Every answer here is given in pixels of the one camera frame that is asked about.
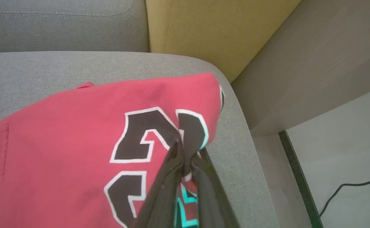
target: white floor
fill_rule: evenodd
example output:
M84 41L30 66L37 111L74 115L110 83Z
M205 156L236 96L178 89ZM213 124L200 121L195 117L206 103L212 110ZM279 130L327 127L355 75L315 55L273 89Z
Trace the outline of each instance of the white floor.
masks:
M318 212L343 183L370 181L370 93L287 130ZM324 228L370 228L370 185L343 187Z

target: gray seat cushion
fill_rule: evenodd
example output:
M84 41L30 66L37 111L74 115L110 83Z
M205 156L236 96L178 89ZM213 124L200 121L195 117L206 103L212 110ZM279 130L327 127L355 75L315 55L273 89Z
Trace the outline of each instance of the gray seat cushion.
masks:
M148 52L144 0L0 0L0 52Z
M95 85L212 72L226 100L211 159L243 228L278 227L244 115L224 75L203 60L133 52L0 53L0 120L36 101L84 82Z

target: yellow armrest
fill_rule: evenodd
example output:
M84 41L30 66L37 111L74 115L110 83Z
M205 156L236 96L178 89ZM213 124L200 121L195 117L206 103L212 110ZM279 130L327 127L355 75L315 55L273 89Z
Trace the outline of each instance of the yellow armrest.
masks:
M150 51L191 56L232 82L300 0L146 0Z

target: power cord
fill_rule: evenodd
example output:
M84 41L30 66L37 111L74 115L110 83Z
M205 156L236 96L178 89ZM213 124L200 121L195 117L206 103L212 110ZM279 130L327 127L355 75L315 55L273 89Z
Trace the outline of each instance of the power cord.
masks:
M338 193L338 191L340 191L343 186L363 186L363 185L369 185L369 184L370 184L370 181L365 182L365 183L361 183L361 184L342 184L342 185L340 185L338 187L338 189L334 192L334 194L327 200L327 203L325 203L325 206L324 206L323 210L320 213L320 217L324 214L324 211L327 208L328 203L330 203L330 201L332 200L332 198L334 198L334 196L336 196L336 194Z

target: folded t-shirt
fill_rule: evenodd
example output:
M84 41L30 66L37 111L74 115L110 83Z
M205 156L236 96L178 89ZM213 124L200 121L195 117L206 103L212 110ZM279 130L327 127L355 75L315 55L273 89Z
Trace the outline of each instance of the folded t-shirt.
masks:
M85 83L0 121L0 227L131 227L170 145L211 142L223 106L211 73ZM190 170L175 227L197 227Z

